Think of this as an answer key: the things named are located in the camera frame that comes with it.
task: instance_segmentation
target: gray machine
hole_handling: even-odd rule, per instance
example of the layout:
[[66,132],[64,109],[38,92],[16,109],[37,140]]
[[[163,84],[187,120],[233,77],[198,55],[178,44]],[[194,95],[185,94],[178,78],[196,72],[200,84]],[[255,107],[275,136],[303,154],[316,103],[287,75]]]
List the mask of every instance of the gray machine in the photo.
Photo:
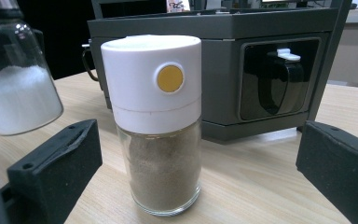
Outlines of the gray machine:
[[88,22],[90,49],[111,107],[102,43],[129,35],[200,38],[202,134],[227,141],[315,120],[350,6],[351,0],[333,0],[319,8],[101,18]]

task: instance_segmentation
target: jar lid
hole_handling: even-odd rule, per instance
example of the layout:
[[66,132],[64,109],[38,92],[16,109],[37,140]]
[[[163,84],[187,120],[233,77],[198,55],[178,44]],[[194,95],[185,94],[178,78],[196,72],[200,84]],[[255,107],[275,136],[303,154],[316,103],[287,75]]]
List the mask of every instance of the jar lid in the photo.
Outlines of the jar lid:
[[102,44],[115,121],[135,133],[169,133],[200,117],[201,44],[186,35],[137,35]]

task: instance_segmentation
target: wooden table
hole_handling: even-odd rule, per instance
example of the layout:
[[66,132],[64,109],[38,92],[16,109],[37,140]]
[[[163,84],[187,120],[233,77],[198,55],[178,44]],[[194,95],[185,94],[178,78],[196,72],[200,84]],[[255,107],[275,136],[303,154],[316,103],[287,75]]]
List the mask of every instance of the wooden table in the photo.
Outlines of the wooden table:
[[[218,145],[201,142],[201,194],[183,214],[153,217],[130,193],[112,113],[86,73],[56,82],[65,111],[31,133],[0,136],[0,187],[6,168],[62,128],[97,119],[103,166],[89,182],[67,223],[348,223],[296,169],[301,133],[288,129]],[[358,136],[358,88],[326,87],[317,120]]]

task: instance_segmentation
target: salt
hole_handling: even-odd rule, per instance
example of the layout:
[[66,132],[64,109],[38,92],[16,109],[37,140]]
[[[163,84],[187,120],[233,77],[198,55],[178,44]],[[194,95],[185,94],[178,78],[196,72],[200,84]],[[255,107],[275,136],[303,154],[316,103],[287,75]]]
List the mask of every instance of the salt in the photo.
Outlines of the salt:
[[0,71],[0,134],[31,131],[52,122],[62,111],[46,69],[9,66]]

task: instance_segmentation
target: glass jar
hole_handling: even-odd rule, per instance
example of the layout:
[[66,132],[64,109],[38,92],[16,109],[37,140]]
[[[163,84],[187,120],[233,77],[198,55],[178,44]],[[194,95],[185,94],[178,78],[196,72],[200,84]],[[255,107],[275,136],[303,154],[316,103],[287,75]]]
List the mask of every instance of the glass jar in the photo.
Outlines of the glass jar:
[[201,41],[138,35],[101,50],[132,197],[177,215],[200,193]]
[[10,3],[10,8],[0,8],[1,135],[31,131],[63,112],[34,32]]
[[139,134],[117,126],[131,194],[155,216],[185,211],[200,193],[200,119],[172,133]]

